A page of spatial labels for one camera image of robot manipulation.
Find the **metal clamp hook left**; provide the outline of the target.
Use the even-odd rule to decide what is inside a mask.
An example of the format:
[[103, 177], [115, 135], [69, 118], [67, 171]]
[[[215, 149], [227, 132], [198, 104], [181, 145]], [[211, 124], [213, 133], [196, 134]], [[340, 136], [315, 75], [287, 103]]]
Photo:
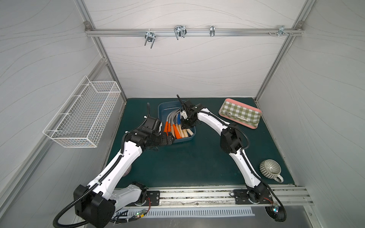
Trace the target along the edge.
[[147, 43], [151, 43], [150, 48], [152, 48], [156, 40], [156, 35], [153, 32], [148, 31], [145, 33], [144, 38], [145, 38], [144, 45], [146, 46]]

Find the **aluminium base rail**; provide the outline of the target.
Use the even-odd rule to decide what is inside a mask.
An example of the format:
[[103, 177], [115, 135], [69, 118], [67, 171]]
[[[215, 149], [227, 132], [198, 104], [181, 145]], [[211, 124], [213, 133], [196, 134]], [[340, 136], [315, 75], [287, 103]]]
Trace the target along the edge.
[[249, 199], [249, 191], [239, 186], [201, 186], [179, 188], [151, 188], [142, 195], [142, 200], [130, 203], [126, 208], [149, 204], [155, 208], [238, 207], [238, 206], [313, 206], [314, 202], [305, 187], [272, 185], [265, 190], [260, 200]]

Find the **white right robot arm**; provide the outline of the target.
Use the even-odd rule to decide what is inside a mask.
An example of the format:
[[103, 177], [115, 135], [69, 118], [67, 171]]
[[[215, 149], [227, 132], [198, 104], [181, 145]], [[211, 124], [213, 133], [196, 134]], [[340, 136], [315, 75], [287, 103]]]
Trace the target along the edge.
[[265, 198], [265, 194], [274, 197], [273, 190], [256, 173], [245, 153], [245, 149], [250, 146], [246, 134], [236, 125], [223, 121], [211, 113], [203, 105], [193, 105], [189, 100], [184, 102], [180, 97], [178, 100], [182, 110], [186, 112], [186, 116], [181, 121], [183, 128], [190, 128], [198, 122], [203, 122], [220, 135], [220, 147], [234, 160], [239, 168], [247, 187], [246, 195], [249, 201], [252, 204], [258, 204]]

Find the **metal clamp hook right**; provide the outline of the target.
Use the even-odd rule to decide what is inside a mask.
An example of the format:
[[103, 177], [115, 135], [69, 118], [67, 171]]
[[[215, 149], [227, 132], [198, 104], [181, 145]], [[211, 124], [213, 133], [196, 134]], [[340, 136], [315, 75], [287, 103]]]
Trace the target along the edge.
[[285, 26], [281, 26], [278, 28], [278, 31], [274, 32], [274, 33], [271, 33], [271, 32], [268, 32], [268, 34], [270, 36], [276, 36], [276, 37], [280, 37], [280, 36], [285, 36], [285, 37], [289, 37], [289, 36], [293, 36], [294, 34], [292, 32], [287, 32], [285, 30]]

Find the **blue plastic storage box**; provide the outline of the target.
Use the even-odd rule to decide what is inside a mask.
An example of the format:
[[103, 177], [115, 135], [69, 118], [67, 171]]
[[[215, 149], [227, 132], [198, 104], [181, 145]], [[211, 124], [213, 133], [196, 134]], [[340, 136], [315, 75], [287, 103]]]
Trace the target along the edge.
[[174, 143], [182, 143], [195, 137], [195, 127], [183, 129], [181, 120], [185, 112], [179, 101], [161, 103], [158, 106], [158, 118], [162, 121], [163, 132], [173, 136]]

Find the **pink striped bowl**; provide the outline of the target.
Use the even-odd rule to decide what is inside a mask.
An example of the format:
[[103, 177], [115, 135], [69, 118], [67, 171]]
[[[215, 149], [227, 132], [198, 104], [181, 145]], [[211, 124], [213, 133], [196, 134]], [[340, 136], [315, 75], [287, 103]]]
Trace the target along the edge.
[[131, 169], [132, 169], [132, 166], [130, 165], [130, 166], [127, 168], [127, 170], [125, 171], [125, 173], [123, 174], [123, 177], [127, 176], [127, 175], [130, 173]]

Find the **metal clamp hook middle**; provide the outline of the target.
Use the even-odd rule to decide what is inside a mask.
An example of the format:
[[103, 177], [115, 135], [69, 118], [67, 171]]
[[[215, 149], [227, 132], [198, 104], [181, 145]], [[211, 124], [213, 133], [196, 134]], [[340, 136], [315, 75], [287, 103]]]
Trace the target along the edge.
[[185, 38], [185, 35], [187, 34], [186, 26], [185, 25], [179, 25], [174, 27], [174, 34], [176, 36], [176, 39], [179, 40], [179, 38]]

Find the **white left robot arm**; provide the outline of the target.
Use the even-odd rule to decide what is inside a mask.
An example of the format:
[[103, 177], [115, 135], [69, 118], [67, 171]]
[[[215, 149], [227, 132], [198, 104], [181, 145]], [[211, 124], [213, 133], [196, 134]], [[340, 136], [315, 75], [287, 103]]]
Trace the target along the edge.
[[146, 203], [147, 187], [143, 184], [132, 182], [120, 191], [115, 188], [143, 150], [173, 143], [172, 135], [163, 132], [162, 125], [159, 119], [147, 116], [139, 127], [123, 136], [120, 151], [106, 168], [88, 185], [75, 189], [76, 215], [96, 228], [103, 228], [117, 210]]

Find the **aluminium crossbar rail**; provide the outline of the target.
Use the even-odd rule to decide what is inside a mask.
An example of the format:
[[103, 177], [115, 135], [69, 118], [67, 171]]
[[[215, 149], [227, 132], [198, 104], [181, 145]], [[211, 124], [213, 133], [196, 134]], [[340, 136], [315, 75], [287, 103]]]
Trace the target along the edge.
[[[303, 29], [285, 28], [292, 32], [293, 36], [301, 36], [305, 33]], [[88, 37], [144, 37], [145, 33], [151, 31], [156, 37], [175, 37], [174, 29], [95, 29], [86, 31]], [[187, 28], [186, 37], [210, 37], [210, 28]], [[269, 36], [268, 32], [274, 33], [278, 28], [215, 28], [214, 37], [257, 37]]]

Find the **metal clamp hook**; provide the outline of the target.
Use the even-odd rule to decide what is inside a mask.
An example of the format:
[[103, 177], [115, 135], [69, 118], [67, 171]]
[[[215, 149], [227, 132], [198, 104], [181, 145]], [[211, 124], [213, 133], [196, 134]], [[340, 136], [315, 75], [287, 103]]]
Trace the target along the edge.
[[292, 32], [287, 32], [285, 30], [285, 26], [281, 26], [278, 28], [278, 31], [274, 32], [274, 33], [271, 33], [271, 32], [268, 32], [268, 34], [270, 36], [276, 36], [276, 37], [280, 37], [280, 36], [285, 36], [285, 37], [289, 37], [289, 36], [293, 36], [294, 34]]
[[145, 33], [144, 38], [145, 38], [144, 45], [146, 46], [147, 43], [151, 43], [150, 48], [152, 48], [156, 40], [156, 35], [153, 32], [148, 31]]
[[179, 25], [174, 27], [174, 34], [176, 36], [176, 39], [179, 40], [179, 38], [185, 38], [185, 35], [187, 34], [186, 26], [185, 25]]

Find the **pink tray with checkered cloth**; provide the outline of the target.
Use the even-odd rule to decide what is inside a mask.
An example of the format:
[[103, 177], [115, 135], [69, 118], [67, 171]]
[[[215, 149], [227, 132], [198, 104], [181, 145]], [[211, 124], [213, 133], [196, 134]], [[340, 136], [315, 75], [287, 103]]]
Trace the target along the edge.
[[259, 125], [262, 111], [258, 108], [227, 98], [223, 102], [219, 115], [238, 124], [256, 129]]

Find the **white vent strip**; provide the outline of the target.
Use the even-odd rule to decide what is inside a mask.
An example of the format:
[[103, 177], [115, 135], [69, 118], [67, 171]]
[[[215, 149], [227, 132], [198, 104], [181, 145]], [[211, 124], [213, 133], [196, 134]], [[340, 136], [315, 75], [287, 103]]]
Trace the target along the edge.
[[255, 214], [251, 207], [221, 208], [152, 208], [146, 218], [231, 218], [251, 217]]

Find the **grey ribbed mug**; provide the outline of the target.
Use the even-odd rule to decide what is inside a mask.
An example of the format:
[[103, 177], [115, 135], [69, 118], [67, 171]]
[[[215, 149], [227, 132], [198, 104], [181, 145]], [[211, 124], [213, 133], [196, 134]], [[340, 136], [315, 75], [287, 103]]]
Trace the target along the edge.
[[262, 161], [259, 170], [268, 179], [275, 180], [278, 183], [284, 182], [284, 178], [281, 176], [281, 166], [275, 160], [267, 159]]

